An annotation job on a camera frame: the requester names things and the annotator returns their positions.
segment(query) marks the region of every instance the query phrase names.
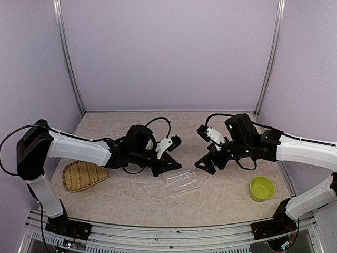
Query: white panel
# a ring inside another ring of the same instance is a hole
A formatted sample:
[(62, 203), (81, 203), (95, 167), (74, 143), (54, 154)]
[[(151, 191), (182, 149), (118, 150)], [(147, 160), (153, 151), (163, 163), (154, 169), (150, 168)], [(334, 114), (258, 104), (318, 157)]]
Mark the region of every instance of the white panel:
[(88, 111), (253, 111), (277, 0), (62, 1)]
[(336, 192), (330, 188), (332, 182), (333, 176), (329, 176), (322, 183), (309, 191), (295, 198), (291, 198), (286, 205), (285, 214), (292, 220), (296, 220), (308, 212), (336, 201)]

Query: white arm segment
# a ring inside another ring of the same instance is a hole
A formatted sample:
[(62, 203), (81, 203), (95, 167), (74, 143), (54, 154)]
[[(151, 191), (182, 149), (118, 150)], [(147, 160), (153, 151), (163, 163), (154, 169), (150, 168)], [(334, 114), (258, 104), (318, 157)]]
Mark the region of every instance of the white arm segment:
[[(89, 142), (52, 131), (49, 133), (54, 138), (47, 154), (50, 158), (69, 158), (104, 166), (111, 156), (109, 146), (104, 141)], [(61, 202), (51, 187), (46, 174), (35, 180), (27, 180), (26, 183), (32, 188), (50, 218), (56, 218), (63, 214)]]
[[(295, 140), (282, 135), (277, 146), (276, 158), (279, 161), (293, 161), (324, 167), (337, 172), (337, 148)], [(323, 207), (337, 200), (336, 192), (330, 188), (333, 176), (329, 176), (318, 186), (291, 198), (286, 205), (286, 214), (295, 220), (301, 215)]]
[(25, 182), (32, 188), (50, 218), (56, 218), (63, 214), (61, 202), (56, 197), (46, 174), (34, 180), (26, 180)]
[(104, 141), (82, 141), (52, 131), (49, 134), (54, 138), (47, 155), (50, 158), (68, 158), (105, 166), (111, 156), (109, 146)]
[(302, 162), (337, 172), (337, 147), (298, 141), (284, 135), (279, 141), (281, 144), (277, 146), (276, 154), (278, 161)]

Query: wicker plate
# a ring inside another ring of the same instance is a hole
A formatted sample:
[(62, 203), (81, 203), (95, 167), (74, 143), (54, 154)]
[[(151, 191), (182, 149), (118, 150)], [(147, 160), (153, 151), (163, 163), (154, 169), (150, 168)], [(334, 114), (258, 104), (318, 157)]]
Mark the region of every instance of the wicker plate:
[(62, 174), (64, 188), (70, 192), (82, 191), (104, 179), (107, 179), (107, 169), (93, 163), (75, 161), (68, 164)]

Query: metal frame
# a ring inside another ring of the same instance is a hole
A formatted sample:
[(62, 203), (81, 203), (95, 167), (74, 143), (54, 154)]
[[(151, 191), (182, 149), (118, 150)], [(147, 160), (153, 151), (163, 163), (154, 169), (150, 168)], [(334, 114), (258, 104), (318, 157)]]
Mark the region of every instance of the metal frame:
[[(26, 253), (32, 239), (42, 240), (40, 218), (39, 211), (31, 211), (26, 222), (21, 246), (16, 252)], [(44, 226), (46, 222), (47, 215), (44, 214)], [(324, 253), (321, 234), (312, 213), (301, 217), (300, 222), (300, 230), (307, 229), (311, 234), (315, 253)], [(250, 249), (250, 244), (284, 236), (254, 240), (251, 223), (253, 222), (211, 227), (151, 228), (91, 222), (93, 227), (89, 240), (76, 240), (78, 248), (74, 248), (73, 251), (100, 253), (240, 252), (240, 249), (245, 251)], [(48, 244), (55, 246), (57, 242), (60, 244), (64, 239), (72, 240), (47, 231), (45, 231), (45, 237)]]
[(84, 109), (84, 104), (82, 101), (80, 90), (78, 89), (78, 86), (76, 83), (74, 69), (73, 69), (71, 58), (70, 58), (70, 53), (69, 53), (69, 48), (67, 44), (64, 23), (63, 23), (63, 17), (62, 17), (61, 0), (53, 0), (53, 5), (54, 5), (56, 24), (57, 24), (58, 32), (59, 32), (60, 39), (61, 39), (62, 51), (63, 51), (63, 56), (64, 56), (64, 60), (66, 63), (69, 79), (70, 79), (70, 84), (71, 84), (71, 87), (72, 87), (72, 90), (75, 96), (77, 108), (80, 112), (81, 117), (83, 117), (86, 111)]
[(257, 105), (256, 105), (256, 109), (255, 109), (255, 114), (258, 115), (258, 116), (261, 113), (262, 106), (263, 106), (263, 103), (264, 103), (264, 100), (265, 100), (265, 97), (266, 97), (266, 94), (267, 94), (268, 86), (269, 86), (269, 83), (270, 83), (270, 78), (271, 78), (272, 71), (273, 71), (273, 66), (274, 66), (276, 53), (277, 53), (277, 46), (278, 46), (279, 41), (280, 41), (281, 28), (282, 28), (283, 16), (284, 16), (284, 9), (285, 9), (285, 0), (279, 0), (272, 47), (271, 47), (270, 54), (269, 54), (267, 69), (266, 69), (264, 79), (263, 79), (263, 85), (262, 85), (261, 93), (260, 93), (259, 100), (258, 100)]
[(87, 111), (87, 113), (113, 113), (113, 112), (227, 112), (227, 113), (254, 113), (248, 110), (189, 110), (189, 109), (180, 109), (180, 110), (172, 110), (172, 109), (162, 109), (162, 110), (114, 110), (114, 111)]

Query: black cable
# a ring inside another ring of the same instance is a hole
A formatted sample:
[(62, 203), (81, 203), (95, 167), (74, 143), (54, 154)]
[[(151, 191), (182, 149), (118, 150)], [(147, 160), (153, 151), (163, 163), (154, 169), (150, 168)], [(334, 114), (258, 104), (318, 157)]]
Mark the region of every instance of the black cable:
[(154, 118), (154, 119), (150, 120), (145, 126), (148, 127), (148, 125), (150, 125), (152, 122), (154, 122), (156, 120), (165, 120), (168, 123), (168, 133), (167, 133), (167, 136), (166, 136), (166, 138), (168, 138), (170, 136), (170, 133), (171, 133), (171, 122), (168, 120), (168, 118), (166, 118), (166, 117)]
[(206, 122), (205, 122), (205, 127), (207, 127), (209, 125), (209, 120), (212, 118), (212, 117), (215, 117), (215, 116), (225, 116), (225, 117), (232, 117), (234, 115), (232, 114), (226, 114), (226, 113), (213, 113), (211, 115), (209, 115), (206, 119)]
[(139, 173), (143, 172), (143, 170), (145, 170), (145, 168), (146, 168), (146, 167), (144, 166), (144, 167), (141, 168), (140, 171), (137, 171), (137, 172), (129, 172), (129, 171), (126, 170), (126, 168), (122, 167), (122, 169), (123, 169), (126, 173), (131, 174), (131, 175), (139, 174)]
[(304, 141), (304, 142), (310, 142), (310, 143), (315, 143), (315, 144), (321, 144), (321, 145), (326, 145), (326, 146), (331, 146), (331, 147), (336, 147), (336, 144), (333, 143), (327, 143), (327, 142), (323, 142), (323, 141), (314, 141), (314, 140), (308, 140), (308, 139), (300, 139), (298, 137), (286, 134), (286, 133), (282, 133), (284, 136), (287, 136), (291, 139), (295, 139), (298, 141)]
[(243, 167), (243, 166), (240, 164), (239, 160), (235, 160), (235, 162), (237, 163), (237, 165), (239, 165), (239, 167), (240, 167), (241, 169), (243, 169), (243, 170), (256, 170), (256, 168), (257, 168), (257, 163), (256, 163), (256, 161), (254, 161), (254, 160), (252, 160), (252, 161), (254, 162), (254, 168), (253, 168), (253, 169), (250, 169), (250, 168)]
[(48, 251), (48, 253), (51, 253), (48, 249), (48, 246), (47, 246), (47, 243), (46, 243), (46, 239), (44, 237), (44, 233), (43, 233), (43, 207), (42, 207), (42, 204), (39, 202), (40, 206), (41, 206), (41, 234), (42, 234), (42, 240), (43, 240), (43, 244), (44, 244), (44, 247), (46, 248), (46, 250)]
[(257, 125), (258, 127), (262, 127), (262, 128), (268, 128), (268, 129), (271, 129), (271, 130), (275, 130), (275, 131), (278, 131), (278, 132), (282, 132), (281, 130), (277, 129), (277, 128), (274, 128), (272, 126), (268, 126), (268, 125), (262, 125), (262, 124), (258, 124), (256, 122), (253, 122), (253, 125)]
[[(54, 133), (57, 133), (57, 134), (60, 134), (60, 135), (63, 135), (63, 136), (67, 136), (67, 137), (71, 137), (71, 138), (75, 138), (75, 139), (78, 139), (78, 140), (82, 140), (82, 141), (89, 141), (89, 142), (97, 142), (97, 141), (102, 141), (102, 140), (110, 140), (110, 141), (113, 141), (111, 138), (100, 138), (100, 139), (96, 139), (96, 140), (90, 140), (90, 139), (86, 139), (86, 138), (82, 138), (82, 137), (78, 137), (78, 136), (75, 136), (75, 135), (72, 135), (72, 134), (68, 134), (68, 133), (64, 133), (64, 132), (59, 132), (55, 129), (52, 129), (50, 128), (49, 126), (45, 126), (45, 125), (25, 125), (25, 126), (22, 126), (16, 130), (14, 130), (13, 132), (11, 132), (10, 134), (8, 134), (3, 140), (2, 142), (0, 143), (0, 153), (1, 153), (1, 148), (3, 146), (3, 144), (5, 143), (5, 141), (11, 137), (13, 134), (23, 130), (23, 129), (26, 129), (26, 128), (43, 128), (43, 129), (47, 129), (49, 131), (52, 131)], [(2, 165), (2, 162), (1, 162), (1, 156), (0, 156), (0, 167), (1, 169), (8, 175), (10, 176), (18, 176), (17, 173), (12, 173), (12, 172), (9, 172), (7, 171), (4, 166)]]

